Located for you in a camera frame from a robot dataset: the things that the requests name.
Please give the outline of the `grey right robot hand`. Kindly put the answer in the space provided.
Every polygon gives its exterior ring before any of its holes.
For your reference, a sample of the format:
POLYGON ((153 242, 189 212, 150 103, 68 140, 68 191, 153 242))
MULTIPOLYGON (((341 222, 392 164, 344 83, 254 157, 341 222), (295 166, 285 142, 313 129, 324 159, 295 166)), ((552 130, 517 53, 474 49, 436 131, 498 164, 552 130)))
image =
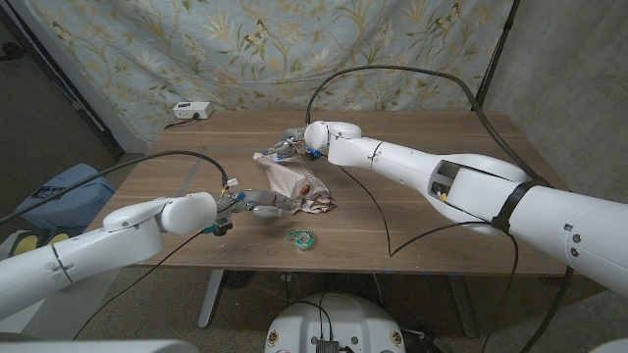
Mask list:
POLYGON ((304 127, 286 128, 280 133, 280 140, 262 152, 275 160, 283 160, 295 154, 304 154, 304 127))

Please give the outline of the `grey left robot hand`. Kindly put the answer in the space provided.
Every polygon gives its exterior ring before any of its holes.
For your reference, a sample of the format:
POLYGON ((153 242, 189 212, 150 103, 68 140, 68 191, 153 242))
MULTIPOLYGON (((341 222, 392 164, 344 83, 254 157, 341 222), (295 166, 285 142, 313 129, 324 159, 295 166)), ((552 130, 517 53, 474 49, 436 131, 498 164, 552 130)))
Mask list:
POLYGON ((233 213, 252 212, 261 218, 282 217, 296 209, 293 201, 272 190, 243 190, 229 193, 217 204, 217 218, 226 219, 233 213))

